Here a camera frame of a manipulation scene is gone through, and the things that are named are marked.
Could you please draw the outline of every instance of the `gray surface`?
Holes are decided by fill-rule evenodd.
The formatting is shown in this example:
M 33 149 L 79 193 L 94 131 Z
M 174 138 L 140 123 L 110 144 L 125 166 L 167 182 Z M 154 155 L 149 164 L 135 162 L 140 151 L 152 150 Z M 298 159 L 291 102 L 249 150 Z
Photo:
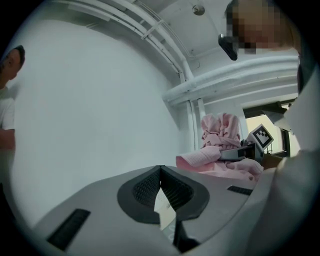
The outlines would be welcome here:
M 274 172 L 275 169 L 264 171 L 253 192 L 233 218 L 228 222 L 225 222 L 223 228 L 218 230 L 218 232 L 212 234 L 214 236 L 204 242 L 201 246 L 188 251 L 185 255 L 246 255 L 245 250 L 249 237 L 267 201 Z M 207 221 L 207 227 L 210 227 L 211 225 L 214 225 L 216 220 L 215 218 L 208 217 L 205 221 Z
M 74 209 L 91 211 L 75 239 L 66 250 L 77 256 L 178 255 L 179 252 L 156 224 L 139 223 L 120 208 L 117 192 L 126 181 L 152 167 L 128 172 L 92 183 L 47 214 L 35 232 L 47 238 Z
M 215 177 L 199 174 L 194 171 L 170 169 L 188 178 L 201 183 L 210 194 L 210 200 L 204 211 L 197 219 L 183 222 L 183 226 L 189 238 L 194 238 L 202 243 L 218 232 L 240 210 L 249 196 L 227 190 L 230 186 L 238 186 L 245 189 L 253 189 L 256 185 L 253 181 L 240 179 Z
M 168 239 L 168 230 L 162 232 L 159 225 L 134 221 L 122 211 L 117 201 L 118 189 L 122 184 L 151 168 L 135 170 L 86 186 L 49 212 L 34 231 L 46 239 L 67 216 L 79 208 L 91 211 L 91 214 L 67 248 L 68 254 L 102 256 L 106 253 L 127 255 L 134 252 L 140 256 L 178 255 L 179 252 Z M 255 187 L 255 182 L 252 181 L 170 168 L 203 184 L 210 193 L 210 201 L 200 217 L 183 222 L 187 235 L 199 242 L 204 242 L 217 233 L 248 200 L 248 195 L 229 191 L 228 187 Z

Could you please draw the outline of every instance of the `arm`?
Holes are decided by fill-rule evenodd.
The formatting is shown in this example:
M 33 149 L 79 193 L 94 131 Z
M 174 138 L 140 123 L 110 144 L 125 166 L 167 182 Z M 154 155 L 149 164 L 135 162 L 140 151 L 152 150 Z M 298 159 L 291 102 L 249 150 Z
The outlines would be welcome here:
M 0 149 L 14 150 L 16 147 L 15 130 L 0 129 Z

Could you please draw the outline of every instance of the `ceiling pipe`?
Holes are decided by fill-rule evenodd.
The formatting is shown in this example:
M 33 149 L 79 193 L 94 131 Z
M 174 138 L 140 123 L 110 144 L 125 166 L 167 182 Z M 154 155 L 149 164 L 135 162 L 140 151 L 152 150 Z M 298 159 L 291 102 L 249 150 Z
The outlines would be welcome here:
M 274 56 L 274 57 L 263 57 L 263 58 L 256 58 L 250 59 L 246 61 L 242 61 L 240 63 L 235 63 L 231 65 L 227 65 L 224 67 L 220 67 L 209 71 L 207 73 L 201 74 L 194 79 L 188 80 L 170 90 L 165 92 L 162 96 L 164 101 L 170 102 L 179 97 L 183 94 L 187 93 L 190 90 L 193 90 L 205 83 L 208 83 L 215 79 L 216 81 L 219 79 L 228 79 L 230 76 L 235 74 L 239 74 L 241 77 L 241 73 L 248 72 L 250 70 L 256 68 L 264 68 L 269 71 L 275 69 L 275 65 L 285 65 L 282 67 L 288 67 L 288 65 L 293 65 L 298 68 L 298 57 L 297 56 Z M 233 78 L 234 83 L 237 83 L 237 77 Z
M 142 26 L 141 24 L 139 24 L 137 21 L 135 21 L 133 18 L 129 17 L 128 15 L 126 15 L 122 11 L 118 10 L 117 8 L 114 8 L 114 7 L 112 7 L 106 3 L 100 2 L 98 0 L 77 0 L 77 2 L 68 1 L 68 0 L 53 0 L 52 2 L 69 4 L 69 5 L 74 5 L 74 6 L 78 6 L 78 7 L 81 6 L 83 8 L 94 10 L 96 13 L 103 14 L 106 17 L 126 26 L 130 30 L 137 33 L 140 37 L 143 37 L 143 35 L 147 32 L 147 29 L 144 26 Z M 107 12 L 109 12 L 113 15 L 116 15 L 117 17 L 121 18 L 122 20 L 114 17 L 113 15 L 110 15 Z M 158 39 L 156 39 L 152 34 L 149 34 L 145 38 L 145 40 L 148 43 L 150 43 L 166 59 L 166 61 L 171 65 L 173 70 L 179 76 L 182 75 L 183 69 L 180 67 L 180 65 L 175 60 L 175 58 L 171 55 L 171 53 L 165 48 L 165 46 Z
M 179 98 L 176 98 L 172 101 L 169 101 L 170 106 L 177 106 L 186 101 L 193 101 L 199 98 L 210 98 L 210 97 L 224 97 L 227 98 L 226 95 L 234 95 L 237 96 L 241 94 L 252 94 L 257 93 L 258 91 L 263 91 L 264 89 L 272 89 L 274 87 L 288 86 L 294 85 L 297 88 L 297 69 L 295 69 L 294 74 L 290 76 L 284 77 L 272 77 L 260 81 L 252 81 L 246 84 L 240 84 L 238 86 L 233 86 L 234 82 L 237 82 L 236 78 L 232 78 L 232 80 L 225 81 L 224 84 L 208 84 L 203 88 L 196 89 L 194 91 L 190 91 L 185 93 Z
M 157 21 L 152 16 L 150 16 L 147 12 L 142 10 L 137 5 L 129 3 L 126 0 L 112 0 L 112 1 L 127 8 L 128 10 L 132 11 L 133 13 L 137 14 L 145 22 L 149 23 L 152 27 L 157 24 Z M 183 53 L 180 51 L 180 49 L 176 45 L 175 41 L 170 37 L 170 35 L 162 27 L 162 25 L 159 25 L 155 30 L 165 39 L 165 41 L 168 43 L 168 45 L 176 52 L 176 54 L 180 58 L 182 65 L 183 65 L 183 71 L 184 71 L 184 75 L 185 75 L 186 80 L 193 79 L 194 75 L 191 72 L 191 69 L 190 69 L 189 64 L 187 62 L 187 59 L 183 55 Z

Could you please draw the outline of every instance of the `white wall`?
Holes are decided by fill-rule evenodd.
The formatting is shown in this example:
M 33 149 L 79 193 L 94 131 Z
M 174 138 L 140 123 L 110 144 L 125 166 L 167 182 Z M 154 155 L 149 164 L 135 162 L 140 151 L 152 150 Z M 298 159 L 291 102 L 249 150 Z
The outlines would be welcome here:
M 26 61 L 9 88 L 16 128 L 9 182 L 30 227 L 92 182 L 175 166 L 176 113 L 161 97 L 171 81 L 127 40 L 45 20 L 26 24 L 17 44 Z

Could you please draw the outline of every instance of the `metal bracket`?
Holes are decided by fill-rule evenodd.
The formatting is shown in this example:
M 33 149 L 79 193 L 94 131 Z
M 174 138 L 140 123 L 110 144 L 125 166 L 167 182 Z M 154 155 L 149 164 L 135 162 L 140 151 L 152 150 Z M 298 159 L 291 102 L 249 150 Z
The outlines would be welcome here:
M 156 24 L 154 24 L 154 26 L 152 26 L 147 32 L 145 32 L 143 36 L 141 36 L 141 39 L 145 40 L 146 37 L 149 36 L 155 29 L 157 29 L 163 22 L 163 20 L 159 20 Z

